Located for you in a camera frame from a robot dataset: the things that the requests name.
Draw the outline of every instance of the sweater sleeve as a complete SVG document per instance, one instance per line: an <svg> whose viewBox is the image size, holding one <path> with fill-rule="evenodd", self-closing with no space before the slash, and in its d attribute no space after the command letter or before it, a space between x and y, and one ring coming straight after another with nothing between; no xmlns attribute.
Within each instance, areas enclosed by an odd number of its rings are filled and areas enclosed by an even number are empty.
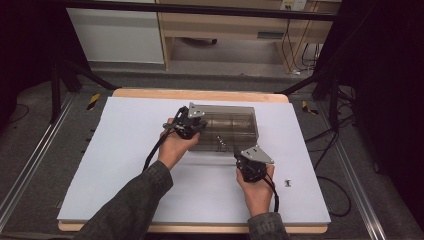
<svg viewBox="0 0 424 240"><path fill-rule="evenodd" d="M172 185L168 168L156 161L129 181L74 239L140 239L150 226L159 200Z"/></svg>
<svg viewBox="0 0 424 240"><path fill-rule="evenodd" d="M284 228L279 213L259 214L247 221L251 240L288 240L289 235Z"/></svg>

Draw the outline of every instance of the metal bracket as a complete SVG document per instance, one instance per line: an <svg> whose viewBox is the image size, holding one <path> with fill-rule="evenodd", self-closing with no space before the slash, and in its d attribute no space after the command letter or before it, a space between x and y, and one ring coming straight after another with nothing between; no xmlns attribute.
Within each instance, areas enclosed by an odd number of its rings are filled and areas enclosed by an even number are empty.
<svg viewBox="0 0 424 240"><path fill-rule="evenodd" d="M241 151L241 155L251 161L263 162L263 163L274 163L268 154L262 150L258 145Z"/></svg>
<svg viewBox="0 0 424 240"><path fill-rule="evenodd" d="M203 117L203 116L205 116L205 112L200 107L190 102L188 106L188 118L196 118L196 117Z"/></svg>

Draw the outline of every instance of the person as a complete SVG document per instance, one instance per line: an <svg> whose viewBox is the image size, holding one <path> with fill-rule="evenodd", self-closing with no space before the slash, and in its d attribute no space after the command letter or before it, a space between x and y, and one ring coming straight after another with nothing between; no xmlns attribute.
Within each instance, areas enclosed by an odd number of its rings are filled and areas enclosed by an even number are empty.
<svg viewBox="0 0 424 240"><path fill-rule="evenodd" d="M171 133L159 147L158 160L103 205L73 239L143 239L160 199L173 185L171 169L198 140L199 133L191 140L181 139L175 132ZM267 172L272 177L274 166L268 166ZM271 188L264 181L244 182L237 168L236 175L251 216L247 220L250 238L289 239L280 214L269 212L273 193Z"/></svg>

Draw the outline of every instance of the right hand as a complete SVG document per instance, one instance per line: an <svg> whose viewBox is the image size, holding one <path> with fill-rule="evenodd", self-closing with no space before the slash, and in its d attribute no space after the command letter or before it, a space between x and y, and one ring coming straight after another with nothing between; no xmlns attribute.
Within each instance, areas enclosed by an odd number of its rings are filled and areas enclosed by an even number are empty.
<svg viewBox="0 0 424 240"><path fill-rule="evenodd" d="M241 189L243 189L246 206L249 209L250 216L254 217L269 212L269 205L271 204L273 193L269 185L263 180L255 183L245 182L240 169L236 169L237 182ZM266 171L271 178L274 176L274 169L274 165L267 164Z"/></svg>

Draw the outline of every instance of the metal frame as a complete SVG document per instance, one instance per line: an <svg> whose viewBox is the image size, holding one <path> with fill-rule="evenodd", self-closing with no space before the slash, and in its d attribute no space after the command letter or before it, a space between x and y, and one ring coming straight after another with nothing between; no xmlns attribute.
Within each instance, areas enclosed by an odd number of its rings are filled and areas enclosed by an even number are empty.
<svg viewBox="0 0 424 240"><path fill-rule="evenodd" d="M313 13L302 11L283 11L252 8L213 7L180 4L133 3L93 0L44 0L44 3L55 4L66 8L119 10L134 12L166 12L184 14L205 14L241 17L282 18L317 21L352 21L353 17L333 13Z"/></svg>

